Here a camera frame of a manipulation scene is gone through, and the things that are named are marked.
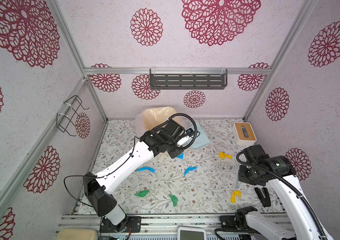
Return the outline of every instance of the floral tablecloth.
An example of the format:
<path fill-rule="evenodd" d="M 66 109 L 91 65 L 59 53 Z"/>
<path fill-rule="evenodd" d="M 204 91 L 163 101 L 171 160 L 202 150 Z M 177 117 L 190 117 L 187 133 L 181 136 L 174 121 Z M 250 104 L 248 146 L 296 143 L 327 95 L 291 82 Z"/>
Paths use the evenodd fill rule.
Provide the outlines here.
<path fill-rule="evenodd" d="M 272 188 L 268 187 L 272 206 L 263 208 L 252 185 L 241 183 L 235 188 L 238 163 L 236 154 L 243 149 L 237 146 L 231 133 L 235 119 L 197 120 L 209 137 L 211 144 L 199 149 L 188 148 L 183 159 L 171 159 L 168 154 L 158 155 L 141 167 L 148 170 L 131 173 L 113 193 L 118 204 L 127 214 L 179 214 L 179 213 L 227 213 L 252 205 L 263 212 L 283 212 L 283 206 Z M 111 120 L 94 164 L 93 173 L 110 166 L 132 148 L 135 135 L 133 120 Z M 220 158 L 224 152 L 232 156 Z M 184 175 L 188 167 L 197 167 Z M 144 197 L 134 194 L 149 190 Z M 233 192 L 235 203 L 230 201 Z M 174 207 L 169 195 L 177 197 Z M 96 214 L 84 204 L 75 214 Z"/>

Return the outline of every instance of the yellow cloth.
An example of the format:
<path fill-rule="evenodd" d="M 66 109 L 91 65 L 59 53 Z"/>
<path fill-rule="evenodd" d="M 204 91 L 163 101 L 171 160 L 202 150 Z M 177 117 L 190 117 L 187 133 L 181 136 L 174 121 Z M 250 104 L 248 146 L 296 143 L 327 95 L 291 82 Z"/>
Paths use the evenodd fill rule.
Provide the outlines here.
<path fill-rule="evenodd" d="M 223 152 L 220 152 L 220 153 L 218 153 L 218 155 L 220 156 L 220 158 L 225 158 L 225 157 L 228 157 L 228 158 L 232 158 L 232 156 L 231 155 L 228 155 L 228 154 L 226 154 L 226 153 L 223 153 Z"/>
<path fill-rule="evenodd" d="M 238 195 L 240 197 L 240 191 L 234 191 L 231 195 L 230 201 L 232 201 L 232 203 L 235 203 L 235 196 Z"/>

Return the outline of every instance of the light blue cloth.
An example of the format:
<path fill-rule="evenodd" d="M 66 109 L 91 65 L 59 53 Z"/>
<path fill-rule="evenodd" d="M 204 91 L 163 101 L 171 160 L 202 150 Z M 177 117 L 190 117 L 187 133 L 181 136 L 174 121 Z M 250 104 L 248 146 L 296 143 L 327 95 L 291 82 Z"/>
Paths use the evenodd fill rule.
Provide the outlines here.
<path fill-rule="evenodd" d="M 177 158 L 183 159 L 183 152 L 177 156 Z"/>
<path fill-rule="evenodd" d="M 206 145 L 209 145 L 211 142 L 209 138 L 206 135 L 206 132 L 202 129 L 202 126 L 196 122 L 196 129 L 201 134 L 195 139 L 194 143 L 190 146 L 192 149 L 197 150 L 201 147 L 204 147 Z"/>
<path fill-rule="evenodd" d="M 155 170 L 152 167 L 141 167 L 140 169 L 137 170 L 137 172 L 144 171 L 144 170 L 155 172 Z"/>
<path fill-rule="evenodd" d="M 184 171 L 184 174 L 183 174 L 183 175 L 186 175 L 186 173 L 188 173 L 188 172 L 190 172 L 190 171 L 194 171 L 194 170 L 196 170 L 196 167 L 190 166 L 190 167 L 188 167 L 188 168 Z"/>

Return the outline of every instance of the black joint motor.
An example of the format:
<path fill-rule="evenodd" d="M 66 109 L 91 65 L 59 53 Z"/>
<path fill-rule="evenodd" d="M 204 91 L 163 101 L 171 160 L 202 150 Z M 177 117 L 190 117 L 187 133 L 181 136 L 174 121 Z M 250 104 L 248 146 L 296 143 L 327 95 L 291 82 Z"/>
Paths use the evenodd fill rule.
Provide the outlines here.
<path fill-rule="evenodd" d="M 243 153 L 248 163 L 266 168 L 278 176 L 296 175 L 295 169 L 286 157 L 269 157 L 261 145 L 245 148 Z M 245 165 L 239 167 L 238 179 L 244 183 L 265 186 L 267 181 L 275 178 L 274 175 L 256 167 L 247 168 Z"/>

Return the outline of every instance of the green cloth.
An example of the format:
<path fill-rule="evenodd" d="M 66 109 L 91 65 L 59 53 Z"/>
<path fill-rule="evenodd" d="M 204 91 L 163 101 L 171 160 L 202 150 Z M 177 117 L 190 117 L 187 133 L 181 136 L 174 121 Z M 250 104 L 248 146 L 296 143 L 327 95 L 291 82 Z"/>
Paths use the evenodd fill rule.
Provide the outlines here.
<path fill-rule="evenodd" d="M 171 198 L 172 205 L 175 207 L 178 204 L 178 198 L 171 194 L 169 194 L 169 197 Z"/>
<path fill-rule="evenodd" d="M 148 192 L 149 192 L 149 190 L 143 190 L 143 191 L 137 192 L 134 195 L 137 196 L 137 197 L 144 197 L 148 194 Z"/>

